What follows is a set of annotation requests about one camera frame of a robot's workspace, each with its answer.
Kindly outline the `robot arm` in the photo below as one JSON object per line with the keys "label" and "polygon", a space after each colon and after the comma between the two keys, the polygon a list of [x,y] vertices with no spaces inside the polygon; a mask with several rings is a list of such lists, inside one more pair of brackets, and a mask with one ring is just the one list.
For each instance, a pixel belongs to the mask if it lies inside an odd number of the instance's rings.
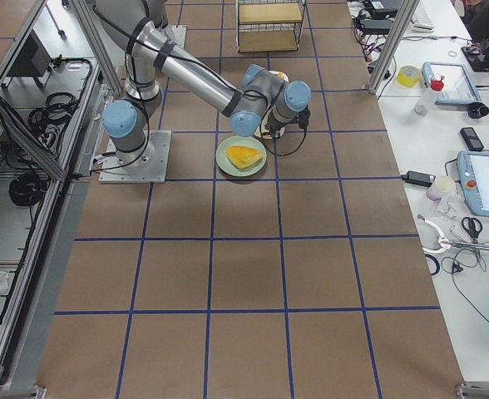
{"label": "robot arm", "polygon": [[144,129],[161,103],[158,72],[227,117],[236,135],[249,137],[265,128],[276,136],[293,123],[303,131],[308,129],[311,90],[305,82],[286,82],[252,64],[242,86],[231,85],[170,36],[164,2],[97,1],[92,10],[109,38],[125,53],[125,93],[103,112],[104,128],[122,167],[146,165],[152,152]]}

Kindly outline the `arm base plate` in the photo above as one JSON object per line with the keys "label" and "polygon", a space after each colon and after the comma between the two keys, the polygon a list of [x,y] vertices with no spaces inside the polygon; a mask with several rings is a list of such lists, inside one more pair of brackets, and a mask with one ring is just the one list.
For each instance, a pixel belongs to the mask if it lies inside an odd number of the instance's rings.
{"label": "arm base plate", "polygon": [[171,147],[172,131],[144,131],[148,144],[132,153],[116,150],[112,140],[107,142],[107,152],[112,155],[105,157],[98,180],[102,184],[164,184]]}

